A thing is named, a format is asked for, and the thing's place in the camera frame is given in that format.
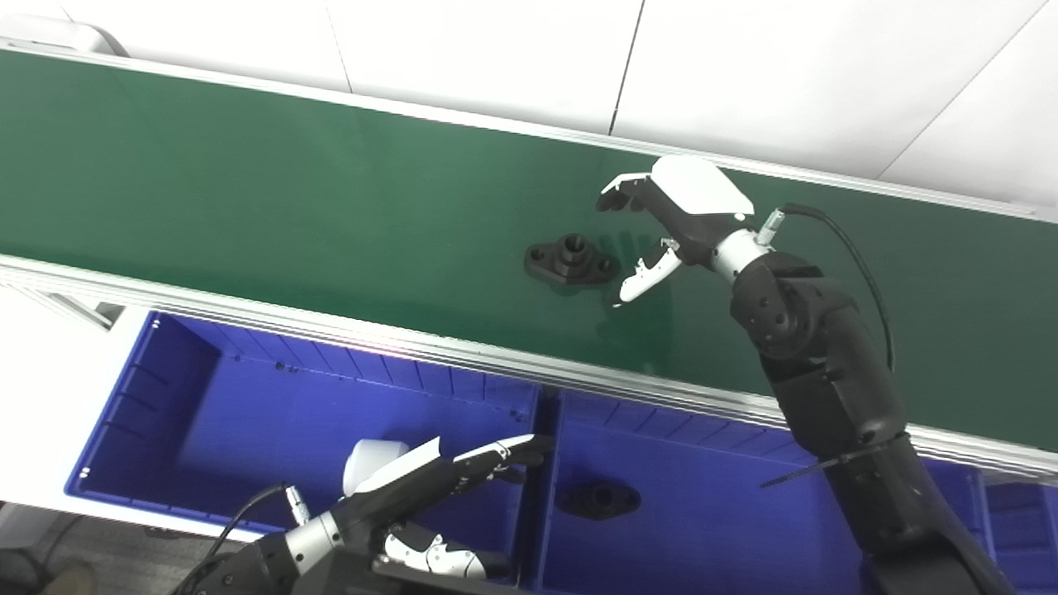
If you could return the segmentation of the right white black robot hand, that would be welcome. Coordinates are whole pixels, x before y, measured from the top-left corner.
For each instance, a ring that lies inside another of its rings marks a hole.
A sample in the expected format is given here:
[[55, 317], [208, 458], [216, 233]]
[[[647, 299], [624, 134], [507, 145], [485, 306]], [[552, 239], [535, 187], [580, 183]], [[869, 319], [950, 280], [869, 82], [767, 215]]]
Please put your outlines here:
[[734, 283], [770, 251], [748, 226], [755, 214], [751, 200], [709, 159], [665, 155], [650, 172], [619, 174], [598, 195], [596, 208], [646, 212], [665, 229], [620, 283], [613, 307], [641, 298], [683, 266], [703, 266]]

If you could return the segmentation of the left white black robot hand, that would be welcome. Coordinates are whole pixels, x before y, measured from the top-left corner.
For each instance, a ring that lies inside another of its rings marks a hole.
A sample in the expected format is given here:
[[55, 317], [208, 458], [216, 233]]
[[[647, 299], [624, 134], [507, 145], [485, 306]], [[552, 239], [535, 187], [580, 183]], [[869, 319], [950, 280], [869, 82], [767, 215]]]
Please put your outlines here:
[[555, 437], [526, 434], [503, 438], [443, 457], [438, 438], [386, 464], [340, 500], [330, 511], [347, 549], [383, 556], [434, 575], [500, 579], [511, 571], [510, 558], [496, 551], [469, 549], [440, 531], [428, 531], [412, 518], [466, 493], [488, 481], [525, 481], [522, 467], [536, 467], [555, 448]]

